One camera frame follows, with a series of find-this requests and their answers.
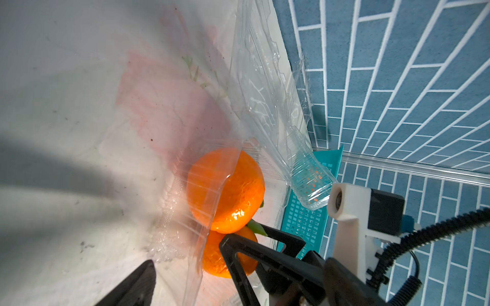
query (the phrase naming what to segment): coiled cable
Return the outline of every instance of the coiled cable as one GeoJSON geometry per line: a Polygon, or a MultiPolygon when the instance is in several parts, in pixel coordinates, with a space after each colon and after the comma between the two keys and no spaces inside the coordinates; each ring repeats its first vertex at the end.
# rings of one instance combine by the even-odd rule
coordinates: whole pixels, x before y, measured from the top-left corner
{"type": "MultiPolygon", "coordinates": [[[[392,243],[386,247],[383,254],[379,256],[378,264],[371,275],[371,279],[366,280],[366,284],[376,292],[379,292],[379,287],[385,278],[386,271],[393,265],[395,259],[404,253],[442,238],[488,225],[490,225],[490,208],[484,208],[475,212],[456,216],[413,232],[403,237],[400,244],[392,243]]],[[[390,304],[397,306],[406,305],[416,294],[421,285],[422,283],[418,277],[410,276],[399,290],[398,293],[400,293],[400,295],[397,293],[390,300],[390,304]]]]}

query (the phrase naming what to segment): white grout line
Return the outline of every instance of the white grout line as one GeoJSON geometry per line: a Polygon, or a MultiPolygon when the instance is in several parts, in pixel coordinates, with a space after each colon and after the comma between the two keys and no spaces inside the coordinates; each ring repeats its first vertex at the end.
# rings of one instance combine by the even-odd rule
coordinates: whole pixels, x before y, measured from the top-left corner
{"type": "Polygon", "coordinates": [[[471,147],[469,147],[468,149],[466,149],[466,150],[463,150],[463,151],[459,152],[458,154],[455,154],[455,155],[453,155],[453,156],[451,156],[451,157],[448,157],[448,158],[446,158],[446,159],[444,159],[444,160],[442,160],[442,161],[440,161],[440,162],[435,163],[434,165],[439,165],[440,163],[445,162],[445,161],[447,161],[448,159],[451,159],[451,158],[456,157],[456,156],[458,156],[458,155],[461,155],[461,154],[463,154],[463,153],[465,153],[465,152],[468,152],[469,150],[471,150],[471,149],[473,149],[473,148],[476,148],[476,147],[478,147],[478,146],[479,146],[479,145],[481,145],[481,144],[485,144],[485,143],[487,143],[487,142],[489,142],[489,141],[490,141],[490,139],[487,139],[487,140],[485,140],[485,141],[482,141],[481,143],[477,143],[477,144],[475,144],[474,146],[471,146],[471,147]]]}
{"type": "MultiPolygon", "coordinates": [[[[476,209],[480,207],[480,202],[482,201],[482,187],[478,186],[478,195],[476,197],[476,209]]],[[[471,271],[471,264],[473,262],[473,251],[475,247],[475,237],[476,237],[476,229],[473,229],[471,233],[471,244],[469,247],[469,255],[468,255],[468,270],[466,271],[466,279],[465,279],[465,288],[463,291],[463,303],[461,306],[466,306],[466,296],[468,295],[468,285],[469,285],[469,273],[471,271]]]]}
{"type": "Polygon", "coordinates": [[[319,28],[321,28],[321,24],[302,25],[298,27],[298,31],[314,30],[319,28]]]}
{"type": "Polygon", "coordinates": [[[394,273],[395,273],[395,267],[392,267],[392,272],[390,273],[390,282],[388,283],[388,290],[386,291],[385,301],[388,301],[388,299],[390,297],[390,293],[392,293],[392,283],[393,283],[393,275],[394,275],[394,273]]]}
{"type": "MultiPolygon", "coordinates": [[[[289,11],[291,13],[291,22],[293,23],[293,31],[294,31],[294,38],[296,39],[296,46],[298,49],[298,57],[301,59],[303,57],[302,51],[301,51],[301,40],[299,39],[299,31],[298,31],[298,22],[296,20],[296,11],[294,9],[294,3],[293,0],[288,0],[289,4],[289,11]]],[[[306,71],[304,65],[301,67],[301,74],[303,75],[303,80],[305,83],[305,90],[308,92],[308,85],[307,85],[307,78],[306,78],[306,71]]],[[[306,100],[308,101],[308,106],[311,109],[311,101],[310,101],[310,96],[307,94],[306,95],[306,100]]],[[[313,124],[313,127],[315,126],[315,120],[313,119],[313,116],[311,117],[311,123],[313,124]]],[[[317,132],[315,129],[313,129],[313,135],[315,136],[315,145],[318,148],[318,139],[317,139],[317,132]]]]}
{"type": "Polygon", "coordinates": [[[487,279],[487,290],[485,291],[485,303],[484,305],[488,305],[490,300],[490,269],[489,269],[489,277],[487,279]]]}
{"type": "Polygon", "coordinates": [[[356,177],[357,177],[357,170],[359,169],[359,165],[356,165],[356,171],[354,172],[354,182],[356,181],[356,177]]]}
{"type": "Polygon", "coordinates": [[[479,248],[479,247],[474,247],[475,250],[478,250],[480,252],[485,252],[485,253],[489,253],[490,254],[490,251],[489,250],[485,250],[485,249],[482,249],[482,248],[479,248]]]}
{"type": "Polygon", "coordinates": [[[468,270],[468,267],[463,266],[462,264],[452,262],[451,265],[456,266],[458,268],[462,268],[464,270],[468,270]]]}
{"type": "Polygon", "coordinates": [[[448,109],[445,109],[445,110],[440,110],[441,112],[458,112],[458,113],[466,113],[467,111],[466,110],[448,110],[448,109]]]}
{"type": "MultiPolygon", "coordinates": [[[[408,194],[410,193],[410,184],[412,183],[412,175],[410,174],[408,176],[408,183],[407,183],[407,191],[405,192],[405,199],[408,199],[408,194]]],[[[405,206],[403,207],[403,214],[405,214],[405,211],[407,210],[407,202],[405,200],[405,206]]]]}
{"type": "Polygon", "coordinates": [[[445,196],[445,195],[441,196],[441,198],[443,198],[443,199],[448,199],[448,200],[453,200],[453,201],[457,201],[457,200],[458,200],[458,199],[456,199],[456,198],[451,198],[451,197],[449,197],[449,196],[445,196]]]}
{"type": "Polygon", "coordinates": [[[325,247],[325,254],[323,255],[323,258],[324,259],[326,259],[326,257],[327,257],[328,245],[330,244],[330,238],[332,237],[332,229],[333,228],[334,228],[334,222],[333,222],[333,219],[332,219],[332,222],[330,223],[330,230],[328,231],[328,239],[327,239],[327,245],[325,247]]]}
{"type": "Polygon", "coordinates": [[[354,13],[352,15],[352,28],[350,31],[350,45],[349,45],[349,57],[347,59],[347,72],[345,74],[345,91],[343,93],[343,103],[342,103],[342,119],[340,122],[340,133],[339,141],[342,141],[342,128],[343,120],[345,118],[345,107],[347,105],[347,94],[349,92],[349,82],[350,82],[350,69],[352,67],[352,57],[354,56],[354,46],[356,44],[356,33],[357,33],[357,19],[359,18],[359,10],[361,9],[361,0],[355,0],[354,2],[354,13]]]}
{"type": "Polygon", "coordinates": [[[444,66],[444,63],[412,65],[412,68],[433,68],[433,67],[442,67],[442,66],[444,66]]]}
{"type": "Polygon", "coordinates": [[[429,256],[429,255],[430,255],[430,253],[425,252],[425,251],[422,251],[422,250],[414,250],[414,252],[416,252],[416,253],[421,253],[421,254],[424,254],[424,255],[427,255],[427,256],[429,256]]]}
{"type": "Polygon", "coordinates": [[[461,164],[457,164],[457,165],[455,165],[455,166],[452,166],[452,168],[457,168],[457,167],[460,167],[460,166],[462,166],[462,165],[464,165],[464,164],[466,164],[466,163],[474,162],[475,160],[477,160],[477,159],[479,159],[479,158],[482,158],[482,157],[486,157],[486,156],[488,156],[488,155],[490,155],[490,153],[484,154],[484,155],[482,155],[482,156],[475,157],[474,159],[471,159],[471,160],[469,160],[469,161],[463,162],[463,163],[461,163],[461,164]]]}
{"type": "MultiPolygon", "coordinates": [[[[454,216],[457,216],[459,214],[459,207],[461,203],[461,189],[463,189],[463,184],[459,183],[458,200],[456,201],[456,210],[454,212],[454,216]]],[[[449,280],[449,270],[451,267],[451,260],[453,257],[453,249],[454,249],[454,236],[451,236],[451,244],[449,246],[449,256],[447,258],[447,265],[446,265],[446,275],[444,277],[444,287],[442,288],[441,306],[444,305],[444,301],[446,299],[447,281],[449,280]]]]}
{"type": "Polygon", "coordinates": [[[381,188],[381,182],[383,181],[383,174],[384,173],[385,173],[385,170],[381,169],[381,173],[379,174],[378,190],[381,188]]]}
{"type": "Polygon", "coordinates": [[[367,177],[366,177],[366,182],[364,183],[364,187],[368,186],[368,179],[370,174],[371,174],[371,167],[367,168],[367,177]]]}
{"type": "Polygon", "coordinates": [[[428,93],[455,93],[457,89],[429,89],[428,93]]]}
{"type": "Polygon", "coordinates": [[[426,214],[431,214],[433,216],[437,216],[437,213],[435,212],[428,212],[428,211],[422,211],[423,213],[426,213],[426,214]]]}
{"type": "Polygon", "coordinates": [[[374,70],[374,67],[352,67],[350,70],[374,70]]]}
{"type": "Polygon", "coordinates": [[[395,172],[395,176],[393,177],[392,193],[395,192],[395,185],[396,185],[397,178],[398,178],[398,172],[395,172]]]}
{"type": "Polygon", "coordinates": [[[481,140],[474,140],[474,139],[465,139],[465,141],[474,141],[474,142],[482,142],[481,140]]]}
{"type": "Polygon", "coordinates": [[[437,4],[437,7],[436,9],[434,10],[434,12],[432,13],[432,16],[427,24],[427,26],[425,27],[424,29],[424,32],[422,34],[422,36],[420,37],[418,43],[417,43],[417,46],[415,47],[415,50],[413,51],[412,55],[410,56],[410,59],[407,63],[407,65],[405,66],[405,69],[403,70],[403,73],[401,74],[398,82],[396,83],[396,86],[395,86],[395,89],[393,90],[391,96],[390,96],[390,99],[388,100],[388,102],[386,103],[386,106],[385,108],[383,109],[383,112],[381,113],[381,116],[379,118],[379,121],[376,123],[373,131],[371,132],[371,135],[369,137],[369,141],[371,141],[372,137],[374,136],[374,133],[376,132],[376,130],[378,129],[378,126],[379,124],[381,123],[381,121],[383,120],[384,116],[386,115],[386,112],[388,111],[388,108],[391,106],[391,103],[393,102],[396,94],[398,93],[398,90],[400,89],[403,81],[405,80],[405,78],[407,77],[408,75],[408,72],[410,71],[410,67],[414,64],[415,62],[415,59],[417,58],[418,56],[418,53],[420,52],[420,50],[422,49],[422,46],[423,44],[425,43],[425,40],[427,39],[427,37],[429,36],[430,32],[432,31],[432,28],[434,27],[434,25],[436,24],[436,21],[437,21],[437,18],[439,17],[439,15],[441,14],[442,12],[442,8],[445,4],[445,0],[440,0],[439,3],[437,4]]]}
{"type": "Polygon", "coordinates": [[[472,171],[480,170],[480,169],[482,169],[482,168],[487,167],[488,165],[489,165],[489,164],[484,165],[484,166],[481,166],[481,167],[478,167],[478,168],[474,168],[472,171]]]}
{"type": "Polygon", "coordinates": [[[467,292],[467,294],[468,294],[468,295],[471,295],[472,297],[475,297],[475,298],[477,298],[477,299],[480,299],[480,300],[485,300],[485,298],[484,298],[484,297],[479,296],[478,294],[474,294],[473,292],[469,292],[469,291],[468,291],[468,292],[467,292]]]}
{"type": "MultiPolygon", "coordinates": [[[[476,31],[476,29],[478,28],[478,26],[483,22],[483,20],[485,19],[485,16],[488,14],[490,10],[490,4],[486,5],[485,8],[481,11],[481,13],[478,15],[478,17],[475,19],[475,21],[473,22],[473,24],[469,27],[468,31],[465,33],[465,35],[462,37],[462,39],[458,42],[458,44],[456,45],[456,47],[454,48],[454,50],[451,52],[451,54],[449,54],[449,56],[447,57],[446,61],[444,62],[444,66],[440,67],[438,69],[438,71],[436,72],[436,74],[432,77],[432,79],[429,81],[429,83],[427,84],[427,86],[425,86],[425,88],[422,90],[422,92],[420,93],[420,95],[417,97],[417,99],[415,100],[415,102],[411,105],[410,107],[410,110],[407,111],[405,113],[405,115],[403,116],[403,118],[400,120],[400,122],[396,125],[396,127],[393,129],[393,132],[396,132],[396,130],[401,126],[401,124],[403,123],[403,121],[410,115],[410,113],[415,109],[415,107],[420,103],[420,101],[422,101],[423,97],[425,96],[425,94],[427,93],[427,91],[432,87],[432,85],[439,79],[439,77],[442,75],[442,73],[446,70],[446,68],[449,66],[449,64],[453,61],[453,59],[458,55],[458,53],[461,51],[461,49],[466,45],[466,43],[468,42],[468,40],[470,39],[470,37],[473,35],[473,33],[476,31]]],[[[425,41],[425,39],[422,39],[424,38],[424,35],[422,35],[419,43],[423,40],[425,41]]],[[[417,128],[410,137],[408,137],[403,144],[405,144],[406,142],[408,142],[413,135],[417,134],[418,131],[420,131],[422,128],[425,127],[425,125],[427,125],[428,122],[430,122],[430,120],[432,120],[432,118],[434,118],[440,110],[444,109],[452,100],[454,100],[455,97],[457,97],[464,89],[466,89],[466,87],[474,80],[476,79],[477,76],[479,76],[484,70],[485,68],[490,64],[490,59],[487,60],[485,62],[485,64],[483,64],[470,78],[468,78],[468,80],[463,83],[463,85],[461,85],[459,88],[458,88],[458,91],[455,92],[453,95],[451,95],[451,97],[449,97],[435,112],[433,112],[429,118],[427,118],[424,123],[419,127],[417,128]]],[[[390,97],[390,100],[388,101],[388,104],[387,104],[387,107],[389,107],[389,105],[391,104],[391,101],[394,99],[394,96],[392,95],[390,97]]],[[[391,138],[391,135],[386,138],[385,142],[383,143],[383,145],[381,146],[381,148],[386,144],[386,142],[391,138]]],[[[388,158],[390,158],[394,153],[396,152],[396,149],[393,151],[393,153],[391,153],[388,158]]],[[[406,156],[405,158],[403,158],[403,160],[407,159],[408,157],[410,157],[411,155],[413,155],[413,153],[409,154],[408,156],[406,156]]]]}
{"type": "Polygon", "coordinates": [[[373,20],[378,20],[378,19],[386,19],[386,18],[392,17],[393,15],[396,15],[396,13],[388,12],[388,13],[382,13],[382,14],[376,14],[376,15],[370,15],[370,16],[362,16],[362,17],[359,17],[359,22],[360,23],[363,23],[363,22],[366,22],[366,21],[373,21],[373,20]]]}
{"type": "Polygon", "coordinates": [[[467,128],[467,129],[474,129],[475,128],[474,126],[466,126],[466,125],[453,125],[453,127],[463,127],[463,128],[467,128]]]}
{"type": "MultiPolygon", "coordinates": [[[[439,200],[437,201],[437,212],[436,212],[435,223],[439,222],[439,215],[441,212],[441,194],[442,194],[442,188],[443,187],[444,187],[444,180],[441,180],[441,187],[439,188],[439,200]]],[[[427,280],[429,279],[430,265],[432,263],[432,254],[433,253],[434,253],[434,244],[431,243],[430,252],[429,252],[429,260],[427,261],[427,271],[425,273],[425,281],[423,283],[422,300],[420,302],[420,306],[424,306],[424,303],[425,303],[425,293],[427,292],[427,280]]]]}
{"type": "Polygon", "coordinates": [[[471,4],[477,4],[477,3],[486,3],[489,0],[461,0],[461,1],[453,1],[453,2],[448,2],[444,8],[451,8],[451,7],[457,7],[457,6],[464,6],[464,5],[471,5],[471,4]]]}
{"type": "MultiPolygon", "coordinates": [[[[328,95],[327,95],[327,25],[325,13],[325,0],[318,2],[320,5],[320,25],[321,25],[321,62],[323,66],[323,100],[325,103],[325,124],[328,125],[328,95]]],[[[327,149],[329,149],[329,141],[327,140],[327,149]]]]}
{"type": "Polygon", "coordinates": [[[441,283],[441,284],[443,284],[443,285],[445,284],[443,281],[440,281],[440,280],[435,279],[435,278],[430,277],[430,276],[428,277],[428,279],[430,279],[431,281],[435,281],[435,282],[441,283]]]}
{"type": "Polygon", "coordinates": [[[403,268],[403,269],[407,269],[410,272],[410,268],[407,266],[404,266],[403,264],[399,264],[398,262],[395,262],[395,266],[403,268]]]}

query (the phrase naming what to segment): blue tile floor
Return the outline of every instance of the blue tile floor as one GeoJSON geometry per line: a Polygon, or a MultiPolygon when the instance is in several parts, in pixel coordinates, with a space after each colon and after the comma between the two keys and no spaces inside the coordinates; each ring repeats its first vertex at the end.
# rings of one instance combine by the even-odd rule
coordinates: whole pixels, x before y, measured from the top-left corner
{"type": "MultiPolygon", "coordinates": [[[[374,167],[342,163],[339,181],[393,192],[405,197],[405,213],[423,227],[480,207],[490,207],[490,188],[374,167]]],[[[337,223],[328,218],[320,254],[331,257],[337,223]]],[[[490,298],[490,228],[481,228],[416,250],[423,288],[409,305],[488,306],[490,298]]],[[[406,254],[396,261],[380,295],[389,300],[414,273],[406,254]]]]}
{"type": "Polygon", "coordinates": [[[490,173],[490,2],[272,2],[314,147],[490,173]]]}

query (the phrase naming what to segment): mandarin orange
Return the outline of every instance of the mandarin orange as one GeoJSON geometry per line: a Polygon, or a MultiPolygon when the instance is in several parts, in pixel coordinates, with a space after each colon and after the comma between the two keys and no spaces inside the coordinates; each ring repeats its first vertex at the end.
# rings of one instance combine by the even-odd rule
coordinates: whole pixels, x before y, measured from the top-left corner
{"type": "MultiPolygon", "coordinates": [[[[257,242],[257,237],[247,226],[244,226],[235,234],[257,242]]],[[[215,231],[209,232],[208,241],[206,242],[204,254],[202,255],[202,268],[211,275],[230,279],[230,271],[228,270],[220,251],[220,242],[223,240],[224,236],[225,234],[215,231]]],[[[257,268],[257,261],[246,255],[238,253],[238,260],[242,264],[247,276],[252,274],[257,268]]]]}
{"type": "Polygon", "coordinates": [[[224,186],[216,208],[211,230],[231,234],[244,227],[264,200],[264,176],[250,155],[241,151],[235,172],[226,178],[223,158],[238,154],[235,148],[218,149],[201,157],[190,169],[187,178],[187,200],[196,220],[209,226],[213,204],[224,186]]]}

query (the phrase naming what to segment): green leaf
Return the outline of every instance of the green leaf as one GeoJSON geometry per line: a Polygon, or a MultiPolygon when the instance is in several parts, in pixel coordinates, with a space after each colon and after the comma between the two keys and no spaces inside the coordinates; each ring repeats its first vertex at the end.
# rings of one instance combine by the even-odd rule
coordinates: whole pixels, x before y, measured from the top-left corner
{"type": "Polygon", "coordinates": [[[197,74],[198,73],[199,73],[199,66],[196,68],[196,74],[194,75],[194,79],[193,79],[194,82],[197,81],[197,74]]]}
{"type": "Polygon", "coordinates": [[[267,237],[267,233],[266,231],[264,231],[262,225],[260,225],[260,223],[255,222],[253,219],[247,223],[247,226],[249,229],[252,230],[252,232],[267,237]]]}
{"type": "Polygon", "coordinates": [[[186,57],[182,56],[182,59],[187,64],[187,67],[190,68],[191,65],[192,65],[192,57],[190,57],[190,56],[186,56],[186,57]]]}

